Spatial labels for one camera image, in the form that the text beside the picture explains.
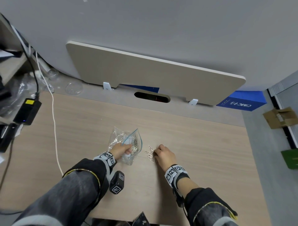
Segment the ziplock bag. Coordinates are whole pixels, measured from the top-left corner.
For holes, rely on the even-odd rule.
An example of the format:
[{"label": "ziplock bag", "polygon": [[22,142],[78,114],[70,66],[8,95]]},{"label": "ziplock bag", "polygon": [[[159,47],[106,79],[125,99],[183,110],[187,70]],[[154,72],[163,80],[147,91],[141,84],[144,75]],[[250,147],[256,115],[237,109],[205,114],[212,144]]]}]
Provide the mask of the ziplock bag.
[{"label": "ziplock bag", "polygon": [[143,147],[143,141],[141,139],[139,130],[136,129],[131,133],[129,131],[120,131],[118,128],[114,127],[113,132],[110,136],[109,147],[107,151],[110,151],[117,143],[121,143],[121,145],[132,144],[132,152],[129,155],[124,154],[119,160],[120,162],[123,162],[127,165],[132,165],[134,158],[142,150]]}]

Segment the green object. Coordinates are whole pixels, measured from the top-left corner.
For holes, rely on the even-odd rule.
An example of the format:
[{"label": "green object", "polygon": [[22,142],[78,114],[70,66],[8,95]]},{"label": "green object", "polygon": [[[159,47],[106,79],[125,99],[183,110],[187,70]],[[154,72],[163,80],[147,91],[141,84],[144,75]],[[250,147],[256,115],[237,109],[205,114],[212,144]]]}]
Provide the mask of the green object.
[{"label": "green object", "polygon": [[289,169],[298,169],[298,148],[281,152]]}]

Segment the black power adapter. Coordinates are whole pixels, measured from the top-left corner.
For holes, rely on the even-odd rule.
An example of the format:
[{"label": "black power adapter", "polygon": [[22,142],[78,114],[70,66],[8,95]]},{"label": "black power adapter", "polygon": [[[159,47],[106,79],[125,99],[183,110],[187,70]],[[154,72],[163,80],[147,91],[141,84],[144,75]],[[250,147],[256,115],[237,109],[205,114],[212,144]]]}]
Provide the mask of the black power adapter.
[{"label": "black power adapter", "polygon": [[19,124],[31,125],[40,106],[40,101],[26,98],[13,121]]}]

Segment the white wall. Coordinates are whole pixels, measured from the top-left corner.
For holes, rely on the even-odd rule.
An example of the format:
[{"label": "white wall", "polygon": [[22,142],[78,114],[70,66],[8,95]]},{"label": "white wall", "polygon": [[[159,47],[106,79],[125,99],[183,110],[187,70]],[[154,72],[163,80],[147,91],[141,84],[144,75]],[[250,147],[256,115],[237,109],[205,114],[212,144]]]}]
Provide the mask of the white wall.
[{"label": "white wall", "polygon": [[298,70],[297,0],[1,0],[40,55],[79,78],[78,41],[243,75],[264,90]]}]

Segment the wooden desk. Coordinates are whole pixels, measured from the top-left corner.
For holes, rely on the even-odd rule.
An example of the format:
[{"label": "wooden desk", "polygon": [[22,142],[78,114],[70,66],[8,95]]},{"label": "wooden desk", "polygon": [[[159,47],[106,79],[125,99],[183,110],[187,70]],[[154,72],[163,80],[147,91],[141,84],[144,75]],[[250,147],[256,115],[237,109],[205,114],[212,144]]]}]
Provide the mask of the wooden desk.
[{"label": "wooden desk", "polygon": [[[143,150],[161,143],[169,147],[192,180],[211,187],[238,212],[240,225],[270,225],[245,128],[66,95],[54,97],[63,171],[105,151],[114,126],[130,131],[139,128]],[[50,95],[43,93],[41,102],[33,124],[16,137],[0,208],[23,210],[61,178]],[[116,165],[125,174],[125,188],[118,195],[108,192],[91,216],[131,221],[144,211],[150,223],[188,225],[164,173],[143,150],[132,166]]]}]

